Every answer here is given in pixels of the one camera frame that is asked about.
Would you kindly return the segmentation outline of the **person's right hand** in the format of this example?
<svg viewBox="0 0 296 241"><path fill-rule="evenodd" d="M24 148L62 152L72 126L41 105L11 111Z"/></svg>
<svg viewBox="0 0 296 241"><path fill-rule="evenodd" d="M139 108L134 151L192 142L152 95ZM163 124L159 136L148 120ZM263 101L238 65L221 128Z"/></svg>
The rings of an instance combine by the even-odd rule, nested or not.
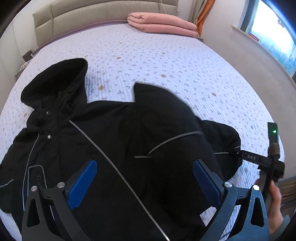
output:
<svg viewBox="0 0 296 241"><path fill-rule="evenodd" d="M281 193L273 180L270 182L269 192L272 197L270 208L267 212L269 234L272 235L283 223L283 216L280 211Z"/></svg>

